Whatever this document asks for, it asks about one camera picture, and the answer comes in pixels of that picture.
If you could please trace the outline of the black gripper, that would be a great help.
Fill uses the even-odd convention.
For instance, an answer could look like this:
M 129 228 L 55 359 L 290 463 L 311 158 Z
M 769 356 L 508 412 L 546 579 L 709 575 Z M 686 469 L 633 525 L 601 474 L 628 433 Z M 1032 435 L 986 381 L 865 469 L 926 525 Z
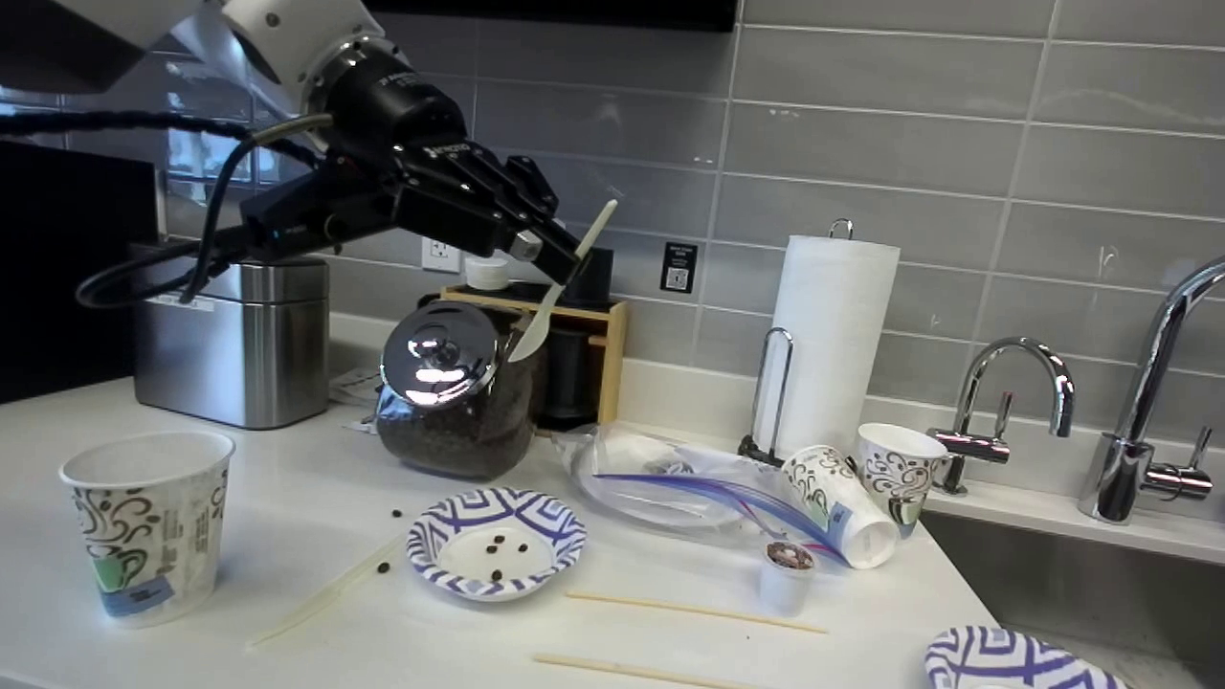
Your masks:
M 385 165 L 392 217 L 462 252 L 514 252 L 551 282 L 581 268 L 579 236 L 559 225 L 559 196 L 531 158 L 498 158 L 477 143 L 394 144 Z

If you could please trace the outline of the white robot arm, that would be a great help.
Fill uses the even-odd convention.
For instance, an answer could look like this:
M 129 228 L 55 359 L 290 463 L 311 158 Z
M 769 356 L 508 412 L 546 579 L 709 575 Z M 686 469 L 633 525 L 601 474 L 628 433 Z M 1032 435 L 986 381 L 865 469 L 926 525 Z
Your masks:
M 57 90 L 110 88 L 175 38 L 285 117 L 318 122 L 318 168 L 204 241 L 199 268 L 394 225 L 477 256 L 508 252 L 555 282 L 581 268 L 545 172 L 477 144 L 461 104 L 413 69 L 365 0 L 31 0 L 18 35 L 55 52 Z

